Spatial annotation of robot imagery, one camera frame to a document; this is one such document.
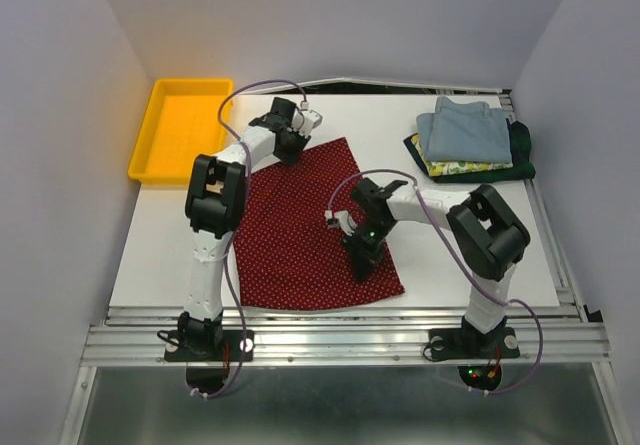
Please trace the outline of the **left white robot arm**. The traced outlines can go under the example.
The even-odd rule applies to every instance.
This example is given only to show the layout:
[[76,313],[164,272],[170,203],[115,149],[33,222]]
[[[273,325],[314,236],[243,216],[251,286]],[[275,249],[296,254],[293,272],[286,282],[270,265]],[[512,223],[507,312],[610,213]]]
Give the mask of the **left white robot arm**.
[[194,160],[185,215],[193,232],[189,293],[174,330],[158,332],[168,362],[220,360],[242,350],[244,340],[223,332],[222,281],[234,233],[249,195],[251,173],[261,160],[275,157],[294,165],[322,116],[276,97],[271,108],[253,119],[236,141],[211,156]]

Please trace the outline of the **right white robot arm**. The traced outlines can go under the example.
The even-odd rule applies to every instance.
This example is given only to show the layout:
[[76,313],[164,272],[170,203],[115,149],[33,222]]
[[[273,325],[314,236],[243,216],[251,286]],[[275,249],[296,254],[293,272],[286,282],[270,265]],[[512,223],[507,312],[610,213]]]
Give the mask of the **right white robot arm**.
[[495,330],[505,320],[512,276],[531,242],[527,228],[498,191],[481,185],[470,192],[443,192],[406,180],[382,187],[365,178],[355,185],[351,199],[364,215],[361,223],[347,211],[328,210],[325,220],[342,230],[355,279],[364,282],[373,274],[397,223],[432,226],[471,283],[461,346],[472,355],[491,349]]

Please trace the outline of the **red polka dot skirt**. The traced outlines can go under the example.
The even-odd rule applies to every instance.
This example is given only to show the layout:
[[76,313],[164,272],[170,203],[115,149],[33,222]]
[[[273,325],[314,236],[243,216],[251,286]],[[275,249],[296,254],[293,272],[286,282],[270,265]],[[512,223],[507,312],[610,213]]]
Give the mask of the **red polka dot skirt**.
[[248,205],[234,239],[240,299],[245,307],[321,311],[367,305],[405,289],[388,250],[358,283],[328,205],[361,217],[342,181],[359,167],[339,138],[305,150],[297,164],[276,162],[253,173]]

